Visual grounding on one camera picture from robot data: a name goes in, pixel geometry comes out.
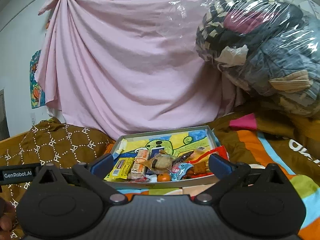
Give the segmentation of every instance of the light blue stripe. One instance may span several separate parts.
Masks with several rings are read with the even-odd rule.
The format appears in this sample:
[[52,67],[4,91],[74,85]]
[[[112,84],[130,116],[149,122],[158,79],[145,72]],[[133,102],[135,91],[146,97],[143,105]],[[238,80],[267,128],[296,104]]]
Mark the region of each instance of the light blue stripe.
[[148,189],[118,189],[121,194],[133,194],[133,193],[142,193],[148,191]]
[[284,161],[277,155],[275,150],[271,147],[271,145],[268,143],[268,141],[265,139],[263,132],[257,132],[258,139],[262,143],[264,149],[266,150],[267,154],[270,156],[270,158],[275,162],[281,165],[288,174],[290,175],[296,175],[288,166],[284,163]]
[[302,201],[306,206],[307,214],[301,229],[307,227],[320,217],[320,188],[312,195],[303,198]]
[[212,133],[213,133],[214,142],[216,143],[217,147],[221,146],[221,143],[219,142],[218,138],[214,134],[214,129],[212,129]]

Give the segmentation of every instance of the silver bolt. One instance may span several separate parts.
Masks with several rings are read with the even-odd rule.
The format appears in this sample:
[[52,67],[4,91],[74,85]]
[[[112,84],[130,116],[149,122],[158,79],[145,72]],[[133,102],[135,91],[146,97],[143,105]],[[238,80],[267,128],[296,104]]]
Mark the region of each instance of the silver bolt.
[[110,200],[114,203],[119,203],[119,202],[125,201],[125,195],[113,194],[110,196]]
[[197,200],[199,200],[202,203],[207,203],[212,200],[212,197],[209,194],[202,193],[197,196]]

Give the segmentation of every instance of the colorful children's drawing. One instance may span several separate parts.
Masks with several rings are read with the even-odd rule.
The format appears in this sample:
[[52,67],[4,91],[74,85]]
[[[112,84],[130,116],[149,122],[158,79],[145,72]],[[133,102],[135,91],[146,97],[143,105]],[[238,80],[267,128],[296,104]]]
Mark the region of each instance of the colorful children's drawing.
[[211,150],[206,130],[195,130],[132,142],[128,141],[124,152],[134,152],[142,147],[150,151],[155,148],[164,148],[173,157],[178,157],[198,147],[205,147],[207,150]]
[[35,80],[35,72],[38,67],[41,50],[38,50],[30,61],[30,95],[31,108],[37,108],[45,105],[45,94]]

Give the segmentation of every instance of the pink fabric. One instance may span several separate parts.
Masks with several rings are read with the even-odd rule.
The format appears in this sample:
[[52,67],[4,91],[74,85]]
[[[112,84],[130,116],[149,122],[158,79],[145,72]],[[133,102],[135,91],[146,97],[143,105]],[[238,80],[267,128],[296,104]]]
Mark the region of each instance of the pink fabric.
[[217,70],[156,32],[169,1],[48,0],[39,14],[54,13],[35,75],[47,106],[114,139],[201,125],[230,111],[236,89],[228,84],[222,93]]
[[231,120],[229,126],[232,128],[257,130],[257,121],[254,113],[244,115],[238,119]]

